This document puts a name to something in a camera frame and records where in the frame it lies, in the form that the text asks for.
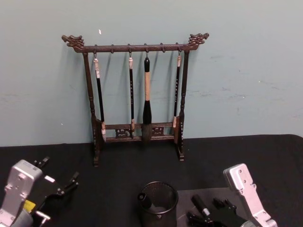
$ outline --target black mesh cup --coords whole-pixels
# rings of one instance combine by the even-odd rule
[[[151,182],[141,191],[148,196],[153,205],[159,209],[154,212],[140,206],[140,218],[143,227],[176,227],[178,193],[169,184],[164,182]]]

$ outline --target black table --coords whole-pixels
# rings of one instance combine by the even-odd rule
[[[44,172],[64,183],[80,172],[73,198],[57,202],[46,227],[139,227],[136,195],[150,181],[177,190],[226,187],[223,170],[246,163],[265,209],[280,227],[303,226],[303,138],[258,135],[185,140],[185,162],[170,142],[108,144],[92,166],[91,144],[0,148],[0,187],[20,159],[51,158]],[[0,202],[4,191],[0,190]]]

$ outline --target yellow label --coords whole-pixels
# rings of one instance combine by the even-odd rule
[[[29,200],[25,200],[25,203],[24,203],[24,209],[30,213],[33,208],[36,206],[36,204],[34,204],[33,202],[29,201]]]

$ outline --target painted wall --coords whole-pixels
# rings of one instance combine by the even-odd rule
[[[299,0],[2,1],[0,146],[91,141],[82,55],[63,34],[107,45],[186,43],[209,32],[189,59],[185,138],[303,136],[302,9]],[[172,119],[177,54],[149,54],[154,122]],[[138,122],[144,55],[133,54]],[[128,54],[98,58],[106,123],[128,123]]]

